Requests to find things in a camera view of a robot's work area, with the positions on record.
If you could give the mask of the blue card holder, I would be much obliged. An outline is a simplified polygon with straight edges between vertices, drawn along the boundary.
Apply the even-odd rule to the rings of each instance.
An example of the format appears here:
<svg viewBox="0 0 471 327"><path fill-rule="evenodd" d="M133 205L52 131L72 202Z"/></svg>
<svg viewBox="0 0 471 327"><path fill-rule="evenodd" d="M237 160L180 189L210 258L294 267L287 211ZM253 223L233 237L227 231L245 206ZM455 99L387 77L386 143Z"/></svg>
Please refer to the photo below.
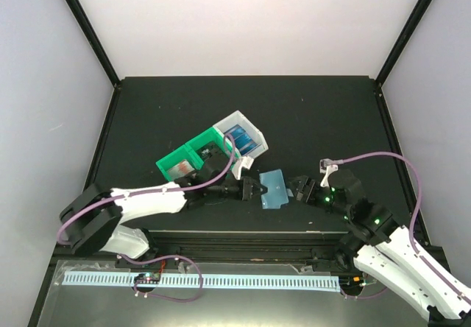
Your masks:
<svg viewBox="0 0 471 327"><path fill-rule="evenodd" d="M260 184L266 187L261 195L262 209L280 209L289 203L292 191L286 187L281 169L260 173Z"/></svg>

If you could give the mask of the green bin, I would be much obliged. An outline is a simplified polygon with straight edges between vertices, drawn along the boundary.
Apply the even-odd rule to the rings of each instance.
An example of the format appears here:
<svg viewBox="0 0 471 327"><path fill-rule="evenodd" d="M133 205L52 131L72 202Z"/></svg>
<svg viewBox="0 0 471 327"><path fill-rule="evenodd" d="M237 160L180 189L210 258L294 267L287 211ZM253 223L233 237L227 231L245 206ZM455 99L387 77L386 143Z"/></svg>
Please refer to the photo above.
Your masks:
<svg viewBox="0 0 471 327"><path fill-rule="evenodd" d="M196 151L184 144L173 152L156 162L156 165L164 178L168 181L187 175L189 172L200 169L203 160Z"/></svg>
<svg viewBox="0 0 471 327"><path fill-rule="evenodd" d="M193 137L185 143L185 146L196 169L201 169L203 163L214 153L221 152L228 158L233 149L231 141L215 127L210 127Z"/></svg>

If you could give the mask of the white bin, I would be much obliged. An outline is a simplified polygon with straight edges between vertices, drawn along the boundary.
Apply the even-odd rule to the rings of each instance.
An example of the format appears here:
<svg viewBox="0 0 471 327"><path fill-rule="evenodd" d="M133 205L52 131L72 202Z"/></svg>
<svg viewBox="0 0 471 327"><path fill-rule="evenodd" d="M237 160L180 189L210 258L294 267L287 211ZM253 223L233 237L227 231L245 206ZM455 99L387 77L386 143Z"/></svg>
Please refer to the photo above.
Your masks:
<svg viewBox="0 0 471 327"><path fill-rule="evenodd" d="M231 135L240 156L253 159L265 153L269 146L263 133L239 110L215 123L213 127L223 136Z"/></svg>

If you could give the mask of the green front bin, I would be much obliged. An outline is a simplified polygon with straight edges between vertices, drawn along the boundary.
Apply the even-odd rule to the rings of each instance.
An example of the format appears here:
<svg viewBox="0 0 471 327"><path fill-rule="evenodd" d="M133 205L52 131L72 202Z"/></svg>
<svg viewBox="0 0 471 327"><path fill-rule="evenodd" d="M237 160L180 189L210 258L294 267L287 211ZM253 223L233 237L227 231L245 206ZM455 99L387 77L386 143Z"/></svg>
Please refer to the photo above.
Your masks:
<svg viewBox="0 0 471 327"><path fill-rule="evenodd" d="M189 172L200 169L203 160L196 151L184 144L173 152L156 162L156 165L164 178L168 181L187 175Z"/></svg>

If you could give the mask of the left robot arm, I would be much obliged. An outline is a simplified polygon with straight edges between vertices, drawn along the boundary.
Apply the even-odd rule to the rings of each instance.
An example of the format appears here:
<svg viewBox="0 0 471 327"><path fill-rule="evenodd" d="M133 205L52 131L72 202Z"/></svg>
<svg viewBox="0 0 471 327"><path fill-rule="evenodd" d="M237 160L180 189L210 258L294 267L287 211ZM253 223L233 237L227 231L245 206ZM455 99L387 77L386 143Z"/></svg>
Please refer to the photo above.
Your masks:
<svg viewBox="0 0 471 327"><path fill-rule="evenodd" d="M176 214L215 199L249 201L268 192L253 177L243 176L243 160L230 169L225 155L207 159L194 169L160 186L104 190L90 185L61 213L57 241L75 256L99 251L123 254L141 267L151 267L158 250L145 228L129 228L127 222L157 214Z"/></svg>

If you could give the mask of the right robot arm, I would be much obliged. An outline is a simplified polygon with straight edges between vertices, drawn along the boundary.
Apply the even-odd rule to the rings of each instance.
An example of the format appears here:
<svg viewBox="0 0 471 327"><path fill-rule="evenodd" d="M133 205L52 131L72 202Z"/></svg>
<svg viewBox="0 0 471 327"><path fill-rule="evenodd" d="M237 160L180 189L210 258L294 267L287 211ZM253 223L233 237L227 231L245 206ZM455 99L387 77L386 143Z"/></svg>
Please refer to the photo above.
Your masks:
<svg viewBox="0 0 471 327"><path fill-rule="evenodd" d="M369 201L349 170L288 180L294 199L342 217L348 232L334 259L342 271L372 276L412 306L429 326L469 326L470 288L453 277L391 211Z"/></svg>

